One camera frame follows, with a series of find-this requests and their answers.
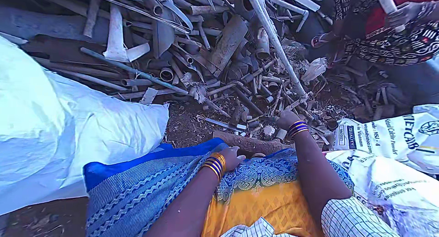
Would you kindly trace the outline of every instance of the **white checkered fabric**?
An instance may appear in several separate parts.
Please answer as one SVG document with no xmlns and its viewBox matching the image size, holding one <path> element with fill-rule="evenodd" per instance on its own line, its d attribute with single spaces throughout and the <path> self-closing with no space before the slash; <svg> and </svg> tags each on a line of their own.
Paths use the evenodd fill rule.
<svg viewBox="0 0 439 237">
<path fill-rule="evenodd" d="M 322 229 L 326 237 L 399 237 L 356 198 L 333 199 L 323 208 Z M 274 234 L 274 228 L 259 218 L 247 227 L 238 225 L 221 237 L 294 237 L 290 234 Z"/>
</svg>

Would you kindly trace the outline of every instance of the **woman's arm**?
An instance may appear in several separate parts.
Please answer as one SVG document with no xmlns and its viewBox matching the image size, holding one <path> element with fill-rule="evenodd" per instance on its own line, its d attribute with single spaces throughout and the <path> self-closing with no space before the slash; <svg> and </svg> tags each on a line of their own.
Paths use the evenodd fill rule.
<svg viewBox="0 0 439 237">
<path fill-rule="evenodd" d="M 236 157 L 238 149 L 234 146 L 220 152 L 226 160 L 225 171 L 235 169 L 245 159 L 245 156 Z M 200 236 L 209 203 L 218 184 L 217 175 L 210 168 L 202 167 L 144 237 Z"/>
<path fill-rule="evenodd" d="M 282 111 L 277 125 L 288 130 L 298 120 L 299 117 L 293 112 Z M 352 192 L 338 177 L 309 132 L 297 133 L 294 136 L 294 143 L 299 161 L 298 171 L 302 192 L 317 226 L 321 226 L 321 214 L 326 203 L 331 199 L 349 198 Z"/>
</svg>

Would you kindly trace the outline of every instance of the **foot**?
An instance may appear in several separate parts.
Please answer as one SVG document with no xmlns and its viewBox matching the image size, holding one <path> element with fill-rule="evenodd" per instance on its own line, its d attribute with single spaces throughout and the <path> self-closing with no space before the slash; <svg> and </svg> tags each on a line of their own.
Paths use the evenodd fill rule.
<svg viewBox="0 0 439 237">
<path fill-rule="evenodd" d="M 324 44 L 331 42 L 335 39 L 339 38 L 339 36 L 335 35 L 332 31 L 329 33 L 324 33 L 322 35 L 318 35 L 311 40 L 311 46 L 313 48 L 319 48 Z"/>
</svg>

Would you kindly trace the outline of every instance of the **white sack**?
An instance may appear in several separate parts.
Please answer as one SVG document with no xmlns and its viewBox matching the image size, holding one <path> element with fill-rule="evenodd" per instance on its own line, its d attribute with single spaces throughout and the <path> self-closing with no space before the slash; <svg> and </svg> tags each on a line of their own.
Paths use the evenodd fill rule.
<svg viewBox="0 0 439 237">
<path fill-rule="evenodd" d="M 166 106 L 122 102 L 44 71 L 1 37 L 0 108 L 0 215 L 86 196 L 86 163 L 147 154 L 168 121 Z"/>
<path fill-rule="evenodd" d="M 439 236 L 439 182 L 391 158 L 359 150 L 328 152 L 348 170 L 355 196 L 402 237 Z"/>
<path fill-rule="evenodd" d="M 339 121 L 335 150 L 362 150 L 439 174 L 439 105 L 414 107 L 414 114 L 362 124 Z"/>
</svg>

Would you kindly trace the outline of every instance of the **patterned dress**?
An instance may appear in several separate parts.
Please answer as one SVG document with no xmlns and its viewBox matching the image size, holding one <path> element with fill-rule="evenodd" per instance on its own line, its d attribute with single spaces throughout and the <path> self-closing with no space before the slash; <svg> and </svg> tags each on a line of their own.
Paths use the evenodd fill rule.
<svg viewBox="0 0 439 237">
<path fill-rule="evenodd" d="M 378 0 L 335 0 L 334 19 L 342 20 L 350 12 L 368 16 Z M 414 20 L 406 24 L 403 32 L 381 27 L 366 35 L 365 39 L 348 40 L 345 44 L 345 61 L 357 56 L 369 62 L 408 66 L 431 59 L 439 52 L 439 21 Z"/>
</svg>

